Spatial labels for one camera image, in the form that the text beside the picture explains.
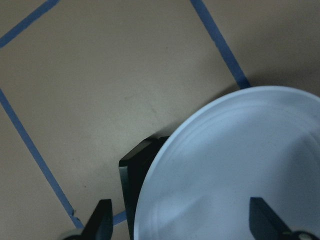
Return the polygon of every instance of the blue line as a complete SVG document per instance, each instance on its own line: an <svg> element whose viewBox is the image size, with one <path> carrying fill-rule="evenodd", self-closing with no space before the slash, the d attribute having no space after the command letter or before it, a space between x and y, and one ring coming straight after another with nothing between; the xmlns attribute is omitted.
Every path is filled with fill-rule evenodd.
<svg viewBox="0 0 320 240"><path fill-rule="evenodd" d="M24 144L28 148L29 152L33 156L34 160L38 164L39 168L41 169L43 175L49 182L51 188L53 189L54 193L60 200L61 204L63 205L64 209L66 210L67 214L69 215L70 219L72 220L74 226L77 229L83 228L83 224L81 221L74 216L74 209L72 208L71 204L69 203L66 195L62 191L61 187L59 186L57 180L53 176L52 172L48 168L47 164L45 163L44 159L40 155L38 149L36 148L35 144L32 142L30 136L28 135L27 131L25 130L24 126L20 122L18 116L16 115L15 111L11 107L10 103L8 102L5 94L0 89L0 102L3 106L6 114L9 116L11 122L13 123L15 129L19 133L20 137L24 141Z"/></svg>
<svg viewBox="0 0 320 240"><path fill-rule="evenodd" d="M239 66L239 63L237 62L235 56L233 55L230 48L228 47L226 40L222 36L218 26L216 25L208 9L206 8L206 5L203 3L202 0L191 0L191 3L195 11L198 13L210 37L215 42L216 47L218 48L223 60L228 66L238 86L241 89L246 89L251 87L244 72Z"/></svg>
<svg viewBox="0 0 320 240"><path fill-rule="evenodd" d="M127 219L126 211L120 212L113 216L113 225L117 225Z"/></svg>
<svg viewBox="0 0 320 240"><path fill-rule="evenodd" d="M60 0L47 0L36 10L30 13L25 19L14 26L10 31L0 38L0 49L7 45L12 39L18 36L23 30L29 27L35 20L54 7Z"/></svg>

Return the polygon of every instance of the plate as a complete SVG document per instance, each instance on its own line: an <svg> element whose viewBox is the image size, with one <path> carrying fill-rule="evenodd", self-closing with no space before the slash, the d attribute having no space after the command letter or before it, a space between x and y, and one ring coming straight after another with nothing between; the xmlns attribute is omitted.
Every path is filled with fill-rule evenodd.
<svg viewBox="0 0 320 240"><path fill-rule="evenodd" d="M249 240L250 197L320 236L320 98L262 86L189 117L158 152L137 204L135 240Z"/></svg>

